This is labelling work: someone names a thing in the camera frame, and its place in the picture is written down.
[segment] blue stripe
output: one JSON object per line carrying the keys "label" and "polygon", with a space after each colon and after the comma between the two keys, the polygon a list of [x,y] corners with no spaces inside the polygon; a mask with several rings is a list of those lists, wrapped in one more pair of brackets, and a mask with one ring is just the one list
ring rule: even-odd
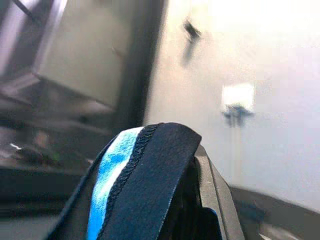
{"label": "blue stripe", "polygon": [[143,127],[122,131],[102,157],[92,192],[87,240],[96,240],[106,215],[111,187],[127,165],[136,139]]}

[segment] gray plastic part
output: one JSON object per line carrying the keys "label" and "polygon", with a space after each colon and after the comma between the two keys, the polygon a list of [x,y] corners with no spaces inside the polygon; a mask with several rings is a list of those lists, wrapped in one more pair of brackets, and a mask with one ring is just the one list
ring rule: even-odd
{"label": "gray plastic part", "polygon": [[216,212],[223,240],[245,240],[229,187],[211,163],[203,146],[198,147],[195,158],[199,164],[202,207]]}

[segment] white wall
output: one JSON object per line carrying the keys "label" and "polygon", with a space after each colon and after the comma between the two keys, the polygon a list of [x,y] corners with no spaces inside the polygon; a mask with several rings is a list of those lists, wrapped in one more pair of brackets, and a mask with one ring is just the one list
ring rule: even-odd
{"label": "white wall", "polygon": [[[168,0],[145,123],[193,128],[229,183],[320,212],[318,9],[317,0]],[[187,16],[202,36],[184,64]],[[221,91],[243,82],[255,85],[255,115],[235,143]]]}

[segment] strap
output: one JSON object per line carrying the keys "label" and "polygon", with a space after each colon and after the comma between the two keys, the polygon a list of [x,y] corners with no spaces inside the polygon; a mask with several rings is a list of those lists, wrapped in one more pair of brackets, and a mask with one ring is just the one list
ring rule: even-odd
{"label": "strap", "polygon": [[97,239],[168,239],[170,231],[163,232],[163,226],[200,140],[201,137],[186,126],[177,123],[160,125],[143,154],[136,158],[136,167],[125,184],[119,184],[124,171],[115,181],[113,187],[117,195],[112,207],[107,206],[108,217]]}

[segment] black fabric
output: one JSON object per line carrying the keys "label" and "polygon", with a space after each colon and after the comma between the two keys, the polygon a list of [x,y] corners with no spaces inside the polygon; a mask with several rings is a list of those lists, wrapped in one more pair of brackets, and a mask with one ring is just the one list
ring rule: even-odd
{"label": "black fabric", "polygon": [[162,226],[200,140],[201,137],[186,126],[177,123],[160,125],[121,188],[98,239],[156,240],[161,236],[168,237],[168,232],[162,232]]}
{"label": "black fabric", "polygon": [[[167,123],[145,127],[138,135],[131,158],[113,185],[106,221],[99,240],[168,239],[162,227],[168,222],[173,196],[194,159],[201,137],[190,128]],[[61,213],[48,240],[86,238],[91,195],[101,151]]]}
{"label": "black fabric", "polygon": [[110,219],[111,214],[113,212],[114,205],[118,195],[120,194],[122,188],[128,181],[131,173],[135,170],[140,158],[144,154],[144,150],[147,146],[147,143],[150,141],[151,137],[153,136],[153,133],[159,127],[159,125],[160,124],[148,125],[144,127],[143,130],[138,134],[129,162],[123,168],[123,170],[121,171],[120,175],[118,176],[110,190],[106,204],[105,220],[103,222],[101,231],[97,236],[97,239],[101,238],[104,228],[108,224],[108,220]]}

